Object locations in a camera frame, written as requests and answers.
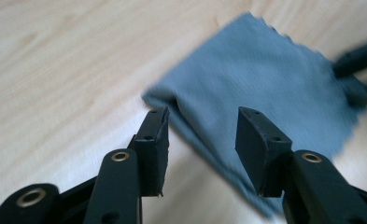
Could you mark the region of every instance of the wood grain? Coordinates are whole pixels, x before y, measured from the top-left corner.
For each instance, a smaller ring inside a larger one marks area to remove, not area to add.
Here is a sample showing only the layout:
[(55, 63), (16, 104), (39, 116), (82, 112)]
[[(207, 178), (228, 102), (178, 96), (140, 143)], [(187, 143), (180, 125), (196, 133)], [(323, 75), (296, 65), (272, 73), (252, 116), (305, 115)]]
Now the wood grain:
[[(331, 60), (367, 42), (363, 1), (0, 0), (0, 203), (33, 183), (65, 191), (126, 147), (148, 108), (140, 94), (241, 13)], [(145, 223), (263, 223), (171, 131), (165, 197)], [(336, 160), (367, 189), (367, 114)]]

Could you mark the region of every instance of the light wood tabletop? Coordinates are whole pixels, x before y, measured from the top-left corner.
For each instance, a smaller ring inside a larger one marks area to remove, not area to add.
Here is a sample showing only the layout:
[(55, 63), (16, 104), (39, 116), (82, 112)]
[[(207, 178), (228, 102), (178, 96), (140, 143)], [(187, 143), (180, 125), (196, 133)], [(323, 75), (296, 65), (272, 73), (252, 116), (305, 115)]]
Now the light wood tabletop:
[[(147, 114), (141, 93), (244, 12), (331, 60), (367, 42), (367, 0), (0, 0), (0, 204), (97, 175)], [(267, 219), (170, 130), (164, 197), (144, 223), (284, 223)], [(334, 160), (367, 190), (367, 113)]]

